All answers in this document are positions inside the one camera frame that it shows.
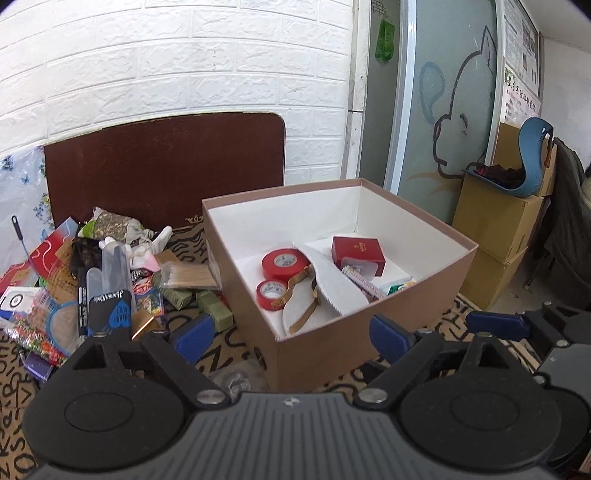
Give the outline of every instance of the glass door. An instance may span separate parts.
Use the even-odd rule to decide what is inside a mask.
[[[492,155],[503,81],[497,36],[501,12],[495,0],[406,3],[409,43],[415,41],[414,51],[410,45],[407,52],[414,55],[409,62],[414,69],[406,79],[412,85],[407,88],[408,128],[404,119],[397,128],[394,119],[398,136],[391,142],[389,186],[451,223],[463,170]],[[404,99],[399,100],[403,110]]]

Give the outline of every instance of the floral plastic sheet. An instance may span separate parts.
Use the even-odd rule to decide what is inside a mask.
[[[29,251],[54,230],[43,147],[0,158],[0,277],[10,265],[27,259],[12,228],[12,215],[18,217]]]

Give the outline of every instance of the green bag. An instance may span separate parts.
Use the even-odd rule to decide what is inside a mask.
[[[384,19],[379,24],[378,42],[375,46],[375,57],[388,63],[394,56],[394,25]]]

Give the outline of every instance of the blue chair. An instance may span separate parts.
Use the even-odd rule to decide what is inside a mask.
[[[513,195],[515,197],[528,197],[533,195],[542,185],[542,179],[544,177],[544,166],[542,165],[541,158],[542,141],[546,135],[550,136],[548,142],[549,152],[552,149],[554,137],[554,128],[552,125],[546,120],[533,116],[528,118],[521,127],[521,130],[519,131],[519,154],[521,155],[521,161],[525,168],[525,180],[517,188],[506,189],[498,183],[478,175],[478,173],[473,170],[468,170],[466,173],[484,180],[508,195]]]

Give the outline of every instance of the red package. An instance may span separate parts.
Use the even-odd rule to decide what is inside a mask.
[[[41,245],[31,252],[29,259],[40,277],[45,280],[49,278],[51,267],[60,257],[60,249],[71,248],[66,244],[66,241],[76,236],[77,229],[78,224],[69,217],[50,236],[43,240]]]
[[[355,238],[336,236],[333,238],[332,257],[335,265],[341,270],[344,258],[352,258],[363,262],[377,264],[376,277],[381,277],[386,266],[386,259],[377,238]]]
[[[8,287],[32,287],[39,275],[35,273],[29,262],[11,265],[0,278],[0,296]]]

